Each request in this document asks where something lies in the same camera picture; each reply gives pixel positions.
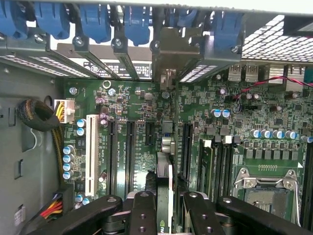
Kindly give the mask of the long black expansion slot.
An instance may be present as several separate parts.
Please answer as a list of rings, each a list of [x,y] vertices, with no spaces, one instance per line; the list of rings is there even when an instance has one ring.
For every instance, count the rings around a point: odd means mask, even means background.
[[[193,139],[193,124],[185,123],[183,125],[182,151],[181,151],[181,173],[184,178],[190,179],[191,150]]]
[[[125,169],[125,194],[133,190],[134,187],[134,162],[135,162],[135,142],[136,123],[127,121],[126,126],[126,169]]]
[[[108,122],[108,181],[109,194],[116,194],[117,178],[117,123],[115,120]]]

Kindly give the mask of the CPU socket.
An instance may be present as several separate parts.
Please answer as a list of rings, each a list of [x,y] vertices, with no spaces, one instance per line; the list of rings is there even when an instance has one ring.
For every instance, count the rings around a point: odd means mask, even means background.
[[[232,196],[296,224],[294,172],[289,169],[283,176],[256,176],[242,167],[234,180]]]

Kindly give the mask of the white expansion slot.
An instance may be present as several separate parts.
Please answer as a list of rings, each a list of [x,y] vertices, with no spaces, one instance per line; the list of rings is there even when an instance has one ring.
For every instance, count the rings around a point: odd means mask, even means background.
[[[85,195],[94,197],[97,193],[99,161],[99,116],[86,116],[86,174]]]

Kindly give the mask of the short black expansion slot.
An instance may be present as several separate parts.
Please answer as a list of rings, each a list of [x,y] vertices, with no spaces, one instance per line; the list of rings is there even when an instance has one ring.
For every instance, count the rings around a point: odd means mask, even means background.
[[[154,145],[155,124],[154,122],[146,122],[145,127],[145,144],[148,146]]]

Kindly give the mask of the locking lever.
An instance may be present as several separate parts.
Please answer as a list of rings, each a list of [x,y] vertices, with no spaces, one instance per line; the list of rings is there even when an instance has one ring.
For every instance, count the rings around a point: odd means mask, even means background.
[[[301,226],[301,223],[300,223],[300,209],[299,209],[299,186],[298,186],[298,180],[297,180],[297,177],[296,177],[296,173],[294,172],[294,182],[293,182],[293,191],[294,191],[294,202],[295,202],[295,210],[296,210],[296,224],[299,226],[299,227],[302,227]]]

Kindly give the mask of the green motherboard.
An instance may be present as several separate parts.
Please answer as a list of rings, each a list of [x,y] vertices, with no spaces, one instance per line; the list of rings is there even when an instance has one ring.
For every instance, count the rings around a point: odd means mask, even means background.
[[[74,100],[73,124],[65,125],[63,176],[74,187],[74,207],[109,194],[108,122],[117,123],[116,194],[126,199],[126,126],[136,123],[134,187],[157,197],[156,153],[159,86],[155,83],[70,79],[66,100]],[[232,196],[242,167],[251,175],[296,172],[300,223],[313,232],[313,72],[251,82],[218,76],[180,84],[175,96],[178,160],[175,169],[173,233],[185,231],[183,194],[205,193],[212,202]],[[86,116],[99,116],[97,193],[85,195]],[[154,145],[145,144],[146,122],[155,124]],[[193,124],[190,179],[181,173],[183,125]]]

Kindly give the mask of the white power connector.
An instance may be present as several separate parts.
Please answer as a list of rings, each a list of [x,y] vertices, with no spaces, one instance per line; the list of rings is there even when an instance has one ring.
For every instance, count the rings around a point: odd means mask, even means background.
[[[73,124],[74,116],[75,116],[74,100],[55,99],[54,100],[54,113],[59,119],[60,123]]]

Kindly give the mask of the open black PC case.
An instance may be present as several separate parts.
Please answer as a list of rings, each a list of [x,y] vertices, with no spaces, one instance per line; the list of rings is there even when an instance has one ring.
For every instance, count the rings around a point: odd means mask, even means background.
[[[171,8],[196,9],[191,28],[201,30],[201,57],[179,85],[218,76],[254,82],[313,72],[313,0],[10,1],[25,13],[28,37],[0,33],[0,235],[27,235],[80,208],[63,176],[66,124],[55,115],[54,100],[66,99],[70,79],[157,84],[150,44],[169,27]],[[65,5],[69,38],[57,40],[39,28],[35,2]],[[84,35],[84,3],[107,5],[110,41],[98,44]],[[136,47],[125,36],[125,6],[150,8],[147,44]],[[214,50],[216,11],[243,13],[233,49]]]

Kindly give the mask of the blue card latch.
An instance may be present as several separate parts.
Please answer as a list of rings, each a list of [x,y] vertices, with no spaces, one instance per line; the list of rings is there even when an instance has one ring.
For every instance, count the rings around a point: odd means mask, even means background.
[[[35,2],[35,17],[41,30],[57,40],[69,38],[70,20],[63,3]]]
[[[171,8],[169,11],[168,25],[170,27],[191,27],[196,15],[196,9]]]
[[[238,45],[243,13],[216,11],[212,27],[214,50],[233,49]]]
[[[125,36],[134,46],[145,45],[150,39],[148,6],[125,6],[124,28]]]
[[[0,33],[14,39],[27,39],[25,13],[16,1],[0,0]]]
[[[107,5],[84,3],[79,9],[84,35],[98,44],[110,41],[112,29]]]

